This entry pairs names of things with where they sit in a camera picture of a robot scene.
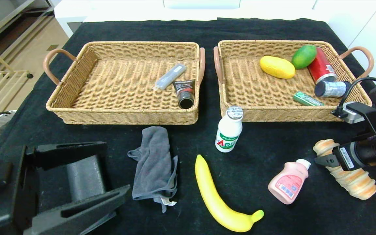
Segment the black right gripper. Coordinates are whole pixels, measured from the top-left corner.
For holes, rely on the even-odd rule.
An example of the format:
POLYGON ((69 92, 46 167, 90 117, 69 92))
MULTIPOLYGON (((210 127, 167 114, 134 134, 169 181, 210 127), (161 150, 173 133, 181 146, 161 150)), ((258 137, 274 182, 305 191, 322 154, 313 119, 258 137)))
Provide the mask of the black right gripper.
POLYGON ((333 154, 318 156, 316 164, 341 166, 345 171, 376 166, 376 141, 354 141, 333 148, 333 154))

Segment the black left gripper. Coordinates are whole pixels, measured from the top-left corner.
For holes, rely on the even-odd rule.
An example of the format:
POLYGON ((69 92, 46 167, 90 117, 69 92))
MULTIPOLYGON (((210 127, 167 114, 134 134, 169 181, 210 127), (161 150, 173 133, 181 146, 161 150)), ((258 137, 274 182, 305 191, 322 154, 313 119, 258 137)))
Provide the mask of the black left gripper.
POLYGON ((0 235, 78 235, 127 200, 127 185, 38 214, 43 170, 106 153, 103 141, 12 147, 0 153, 0 235))

